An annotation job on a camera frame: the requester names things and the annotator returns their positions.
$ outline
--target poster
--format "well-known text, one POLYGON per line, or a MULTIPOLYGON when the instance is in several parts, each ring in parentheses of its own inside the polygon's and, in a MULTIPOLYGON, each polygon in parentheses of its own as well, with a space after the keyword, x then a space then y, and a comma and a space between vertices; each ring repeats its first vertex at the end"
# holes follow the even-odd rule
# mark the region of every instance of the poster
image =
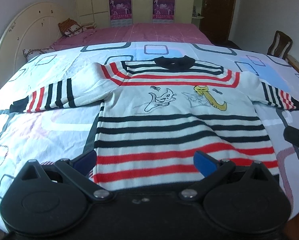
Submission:
POLYGON ((174 22, 175 0, 153 0, 153 23, 174 22))
POLYGON ((111 27, 127 26, 133 23, 132 0, 109 0, 111 27))
POLYGON ((131 25, 132 0, 109 0, 111 27, 121 27, 131 25))

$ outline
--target red stripe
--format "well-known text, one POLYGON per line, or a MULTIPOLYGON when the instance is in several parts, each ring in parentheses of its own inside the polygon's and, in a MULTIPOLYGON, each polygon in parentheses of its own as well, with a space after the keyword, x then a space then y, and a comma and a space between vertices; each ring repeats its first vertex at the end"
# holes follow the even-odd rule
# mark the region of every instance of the red stripe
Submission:
POLYGON ((32 108, 33 108, 33 106, 34 106, 35 99, 36 99, 36 91, 33 92, 33 98, 32 98, 32 101, 31 101, 31 103, 30 103, 30 107, 29 107, 29 109, 27 110, 28 113, 31 112, 31 110, 32 110, 32 108))
MULTIPOLYGON (((242 159, 242 158, 237 158, 237 159, 230 159, 232 162, 234 162, 237 166, 250 166, 254 160, 249 160, 249 159, 242 159)), ((277 160, 275 161, 265 161, 262 162, 268 169, 270 168, 277 168, 278 163, 277 160)))
POLYGON ((283 91, 283 90, 281 90, 281 97, 282 97, 282 99, 283 99, 283 103, 284 103, 285 106, 286 106, 286 109, 289 110, 290 107, 289 107, 289 105, 288 105, 287 102, 286 102, 286 99, 285 99, 285 97, 284 97, 284 91, 283 91))
POLYGON ((125 162, 135 161, 153 161, 169 158, 188 158, 193 157, 196 151, 202 151, 205 153, 213 153, 223 150, 235 150, 239 153, 249 156, 255 156, 260 154, 273 154, 274 148, 259 148, 259 149, 236 149, 234 146, 227 143, 212 143, 200 148, 190 149, 185 151, 168 151, 158 153, 138 153, 138 154, 126 154, 116 156, 98 156, 97 164, 118 164, 125 162))
POLYGON ((198 82, 185 82, 185 81, 161 81, 161 82, 122 82, 122 86, 158 86, 158 85, 188 85, 188 86, 196 86, 196 85, 202 85, 202 86, 214 86, 214 87, 229 87, 229 88, 235 88, 237 87, 239 82, 239 72, 235 73, 235 81, 233 84, 218 84, 218 83, 212 83, 212 82, 204 82, 204 81, 198 81, 198 82))
POLYGON ((103 70, 104 76, 105 76, 107 79, 112 80, 115 84, 117 84, 117 85, 119 85, 119 86, 122 84, 121 81, 119 81, 119 80, 117 80, 117 79, 115 79, 115 78, 112 78, 112 77, 109 75, 109 73, 107 72, 107 69, 106 69, 106 67, 105 67, 104 65, 101 65, 101 68, 102 68, 102 70, 103 70))
POLYGON ((214 86, 214 87, 229 87, 229 88, 236 88, 238 83, 239 83, 239 72, 235 72, 235 80, 233 84, 218 84, 218 83, 212 83, 212 82, 203 82, 203 81, 198 81, 198 82, 185 82, 185 81, 160 81, 160 82, 123 82, 120 80, 117 80, 115 78, 112 78, 110 74, 108 73, 106 67, 102 65, 102 70, 107 79, 112 80, 115 84, 119 86, 159 86, 159 85, 175 85, 175 86, 180 86, 180 85, 188 85, 188 86, 196 86, 196 85, 202 85, 202 86, 214 86))
POLYGON ((287 101, 288 101, 288 104, 290 105, 290 106, 294 106, 294 104, 290 101, 290 95, 288 94, 288 93, 286 93, 286 97, 287 97, 287 101))
POLYGON ((228 70, 227 76, 223 77, 223 78, 210 77, 210 76, 200 76, 200 75, 161 76, 161 75, 143 74, 143 75, 127 76, 127 75, 124 75, 122 72, 120 72, 117 69, 117 66, 116 66, 115 62, 110 63, 110 66, 112 68, 113 73, 115 75, 117 75, 118 77, 123 78, 123 79, 133 79, 133 78, 142 78, 142 79, 210 79, 210 80, 227 82, 232 77, 232 71, 231 70, 228 70))
POLYGON ((93 176, 94 182, 112 182, 121 179, 134 179, 141 177, 150 177, 171 173, 189 173, 197 172, 194 165, 171 165, 165 167, 148 168, 148 169, 135 169, 127 171, 117 171, 111 173, 100 173, 93 176))
POLYGON ((42 106, 42 101, 43 101, 43 96, 44 96, 44 87, 42 87, 40 89, 40 98, 39 98, 39 102, 37 103, 37 107, 35 108, 36 112, 40 111, 40 107, 42 106))
MULTIPOLYGON (((253 160, 236 158, 231 159, 238 166, 250 166, 253 160)), ((267 168, 276 168, 278 167, 277 161, 263 162, 267 168)), ((93 175, 93 180, 95 183, 99 182, 113 182, 122 179, 135 179, 142 177, 150 177, 164 174, 173 174, 173 173, 192 173, 197 172, 197 169, 194 165, 171 165, 165 167, 157 168, 147 168, 147 169, 135 169, 127 171, 117 171, 111 173, 99 173, 93 175)))

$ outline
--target bed frame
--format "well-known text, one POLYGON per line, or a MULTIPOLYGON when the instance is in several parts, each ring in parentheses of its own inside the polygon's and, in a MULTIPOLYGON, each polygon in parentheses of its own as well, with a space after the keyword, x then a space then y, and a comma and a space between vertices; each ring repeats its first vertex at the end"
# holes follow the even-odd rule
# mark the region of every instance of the bed frame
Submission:
POLYGON ((49 47, 62 36, 57 24, 67 18, 59 5, 40 2, 11 21, 0 40, 0 88, 26 63, 23 49, 49 47))

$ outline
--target striped sweater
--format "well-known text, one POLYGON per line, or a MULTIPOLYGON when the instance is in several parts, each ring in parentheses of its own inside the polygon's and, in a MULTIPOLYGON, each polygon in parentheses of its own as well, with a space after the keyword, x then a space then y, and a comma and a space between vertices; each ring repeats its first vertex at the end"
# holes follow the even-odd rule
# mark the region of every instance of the striped sweater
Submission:
POLYGON ((237 165, 260 160, 277 174, 274 149, 252 102, 299 110, 299 101, 253 73, 158 58, 93 63, 14 102, 10 111, 98 100, 93 179, 109 190, 202 179, 193 165, 196 150, 237 165))

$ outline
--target chair backrest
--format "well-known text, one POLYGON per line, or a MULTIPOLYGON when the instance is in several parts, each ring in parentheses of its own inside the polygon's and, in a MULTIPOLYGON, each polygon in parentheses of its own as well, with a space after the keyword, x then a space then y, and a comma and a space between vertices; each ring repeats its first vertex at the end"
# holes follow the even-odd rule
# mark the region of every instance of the chair backrest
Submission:
POLYGON ((293 40, 285 33, 276 31, 274 41, 269 47, 267 55, 286 59, 288 52, 291 50, 293 40))

